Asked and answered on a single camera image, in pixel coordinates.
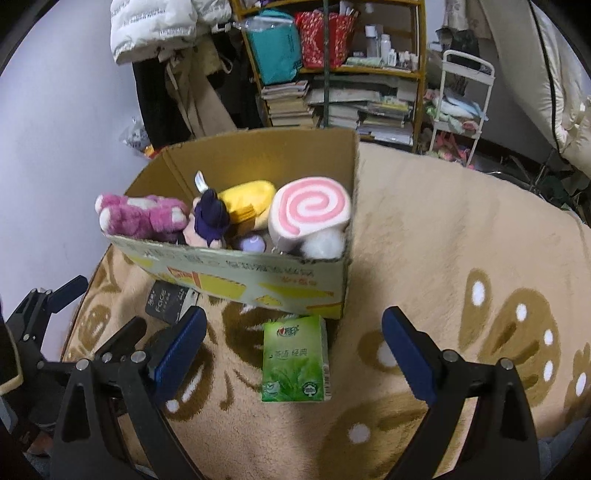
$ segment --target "blue gripper pad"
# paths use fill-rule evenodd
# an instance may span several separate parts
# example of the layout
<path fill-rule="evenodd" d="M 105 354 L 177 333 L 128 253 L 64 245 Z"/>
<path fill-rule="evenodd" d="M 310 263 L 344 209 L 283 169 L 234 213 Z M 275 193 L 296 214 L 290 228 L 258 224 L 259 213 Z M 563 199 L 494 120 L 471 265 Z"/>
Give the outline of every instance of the blue gripper pad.
<path fill-rule="evenodd" d="M 400 318 L 397 310 L 398 308 L 391 307 L 386 309 L 382 315 L 384 339 L 400 366 L 415 398 L 423 400 L 427 405 L 431 406 L 437 398 L 434 389 L 433 370 L 423 358 L 421 351 L 403 325 L 408 320 Z"/>
<path fill-rule="evenodd" d="M 191 307 L 187 313 L 191 311 L 191 317 L 172 341 L 154 370 L 155 391 L 153 399 L 156 405 L 160 405 L 175 396 L 205 338 L 207 329 L 205 312 L 199 307 Z"/>
<path fill-rule="evenodd" d="M 47 298 L 47 311 L 57 313 L 76 300 L 88 289 L 88 280 L 82 275 L 73 278 Z"/>

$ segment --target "cardboard box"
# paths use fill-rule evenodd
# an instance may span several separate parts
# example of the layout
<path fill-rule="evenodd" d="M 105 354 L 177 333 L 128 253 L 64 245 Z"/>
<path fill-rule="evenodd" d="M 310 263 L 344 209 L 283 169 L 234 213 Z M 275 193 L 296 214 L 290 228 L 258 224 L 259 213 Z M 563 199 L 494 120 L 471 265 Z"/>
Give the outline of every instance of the cardboard box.
<path fill-rule="evenodd" d="M 221 191 L 251 180 L 269 180 L 277 189 L 308 176 L 340 182 L 355 211 L 358 137 L 349 129 L 259 129 L 207 137 L 162 151 L 139 174 L 126 194 L 176 197 L 190 205 L 201 170 Z M 349 245 L 352 222 L 348 229 Z M 340 319 L 346 293 L 349 248 L 339 260 L 307 260 L 160 244 L 110 236 L 111 243 L 145 271 L 204 294 L 297 314 Z"/>

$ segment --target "hanging clothes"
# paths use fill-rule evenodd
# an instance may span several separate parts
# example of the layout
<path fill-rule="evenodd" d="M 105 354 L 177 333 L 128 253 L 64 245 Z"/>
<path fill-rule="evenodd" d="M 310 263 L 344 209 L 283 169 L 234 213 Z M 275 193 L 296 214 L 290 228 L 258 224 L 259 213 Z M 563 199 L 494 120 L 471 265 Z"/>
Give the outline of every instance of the hanging clothes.
<path fill-rule="evenodd" d="M 195 138 L 236 131 L 236 125 L 207 80 L 219 69 L 213 43 L 177 52 L 166 66 L 166 87 Z"/>
<path fill-rule="evenodd" d="M 168 58 L 231 16 L 228 0 L 113 0 L 111 52 L 118 65 Z"/>
<path fill-rule="evenodd" d="M 185 142 L 191 132 L 166 91 L 166 64 L 149 59 L 133 64 L 139 109 L 155 150 Z"/>

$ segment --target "red bag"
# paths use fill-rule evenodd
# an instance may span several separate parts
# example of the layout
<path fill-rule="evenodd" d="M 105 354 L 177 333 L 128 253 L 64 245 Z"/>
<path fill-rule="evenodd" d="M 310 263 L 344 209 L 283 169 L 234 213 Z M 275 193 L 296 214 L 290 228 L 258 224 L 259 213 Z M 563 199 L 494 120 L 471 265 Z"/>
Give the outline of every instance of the red bag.
<path fill-rule="evenodd" d="M 345 63 L 353 38 L 356 15 L 329 14 L 330 66 Z M 322 12 L 299 12 L 295 24 L 300 30 L 301 58 L 304 67 L 315 68 L 324 65 L 324 19 Z"/>

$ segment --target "white wall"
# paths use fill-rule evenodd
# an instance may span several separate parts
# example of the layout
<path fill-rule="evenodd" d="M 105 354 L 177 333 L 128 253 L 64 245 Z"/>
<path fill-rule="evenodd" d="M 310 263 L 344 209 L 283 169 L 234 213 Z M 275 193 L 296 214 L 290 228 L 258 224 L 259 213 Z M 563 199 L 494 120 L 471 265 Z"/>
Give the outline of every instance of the white wall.
<path fill-rule="evenodd" d="M 0 295 L 5 319 L 35 287 L 89 277 L 108 243 L 94 201 L 146 160 L 118 137 L 139 116 L 130 66 L 109 47 L 110 0 L 60 0 L 0 76 Z M 52 318 L 57 359 L 74 306 Z"/>
<path fill-rule="evenodd" d="M 427 39 L 436 41 L 436 31 L 441 28 L 445 12 L 445 0 L 426 0 Z M 514 150 L 542 163 L 551 151 L 551 145 L 519 107 L 508 90 L 494 42 L 479 40 L 481 58 L 495 66 L 496 79 L 488 108 L 489 121 L 482 128 L 482 138 Z M 486 86 L 469 82 L 466 97 L 484 104 Z"/>

